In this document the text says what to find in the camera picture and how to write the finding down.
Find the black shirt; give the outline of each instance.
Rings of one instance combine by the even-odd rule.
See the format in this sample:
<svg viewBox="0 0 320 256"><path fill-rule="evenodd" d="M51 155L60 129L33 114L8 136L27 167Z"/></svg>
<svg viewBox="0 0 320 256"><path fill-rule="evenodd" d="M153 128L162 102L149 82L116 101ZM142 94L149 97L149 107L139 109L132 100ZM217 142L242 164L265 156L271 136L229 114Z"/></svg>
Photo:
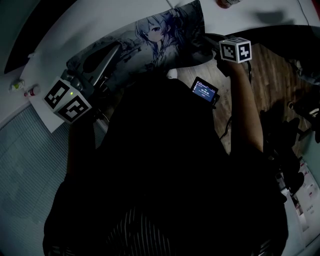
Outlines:
<svg viewBox="0 0 320 256"><path fill-rule="evenodd" d="M85 175L66 176L44 227L45 255L281 254L287 219L250 145L226 154L203 99L177 79L128 88Z"/></svg>

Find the anime poster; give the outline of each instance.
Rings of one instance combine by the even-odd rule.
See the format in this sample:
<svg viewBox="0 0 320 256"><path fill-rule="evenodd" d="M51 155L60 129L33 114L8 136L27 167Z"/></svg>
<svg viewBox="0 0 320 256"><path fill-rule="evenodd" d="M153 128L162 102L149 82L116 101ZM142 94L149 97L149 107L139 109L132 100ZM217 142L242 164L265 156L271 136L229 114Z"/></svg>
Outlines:
<svg viewBox="0 0 320 256"><path fill-rule="evenodd" d="M108 34L72 57L67 67L77 67L81 56L94 47L117 41L122 54L106 83L111 90L126 87L144 73L166 73L211 60L211 49L204 47L204 33L204 17L196 0Z"/></svg>

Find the small bottle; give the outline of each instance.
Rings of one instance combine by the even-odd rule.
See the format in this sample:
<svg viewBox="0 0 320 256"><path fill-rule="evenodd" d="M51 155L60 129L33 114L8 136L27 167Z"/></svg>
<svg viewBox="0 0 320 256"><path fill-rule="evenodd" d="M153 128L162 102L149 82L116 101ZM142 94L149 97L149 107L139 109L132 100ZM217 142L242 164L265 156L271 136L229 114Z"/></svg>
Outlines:
<svg viewBox="0 0 320 256"><path fill-rule="evenodd" d="M221 8L227 9L232 5L235 5L237 3L239 3L242 0L216 0L216 3L218 4L218 6L220 6Z"/></svg>
<svg viewBox="0 0 320 256"><path fill-rule="evenodd" d="M10 85L9 93L13 93L16 91L21 90L23 87L25 87L25 81L24 80L16 80L13 84Z"/></svg>
<svg viewBox="0 0 320 256"><path fill-rule="evenodd" d="M30 90L26 91L24 93L25 97L32 97L32 96L36 96L40 93L40 86L39 85L35 85L34 87L32 87Z"/></svg>

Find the handheld device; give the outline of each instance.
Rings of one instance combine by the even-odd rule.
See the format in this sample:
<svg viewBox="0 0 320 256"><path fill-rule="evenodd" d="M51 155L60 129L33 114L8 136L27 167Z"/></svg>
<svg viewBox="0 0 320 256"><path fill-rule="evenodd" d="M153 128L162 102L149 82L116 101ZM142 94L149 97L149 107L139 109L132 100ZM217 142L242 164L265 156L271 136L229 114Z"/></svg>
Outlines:
<svg viewBox="0 0 320 256"><path fill-rule="evenodd" d="M207 103L208 105L214 105L217 101L218 88L214 87L212 84L198 76L195 78L192 84L191 91L192 93L201 97L203 102Z"/></svg>

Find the display screen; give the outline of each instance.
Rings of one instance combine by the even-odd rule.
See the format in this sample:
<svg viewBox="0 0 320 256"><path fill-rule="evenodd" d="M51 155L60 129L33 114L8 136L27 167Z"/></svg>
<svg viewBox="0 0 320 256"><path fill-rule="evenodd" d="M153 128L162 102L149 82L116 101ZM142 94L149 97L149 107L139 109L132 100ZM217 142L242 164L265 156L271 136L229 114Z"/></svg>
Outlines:
<svg viewBox="0 0 320 256"><path fill-rule="evenodd" d="M209 88L200 81L196 81L196 84L194 85L192 92L204 98L208 102L211 102L216 94L215 90Z"/></svg>

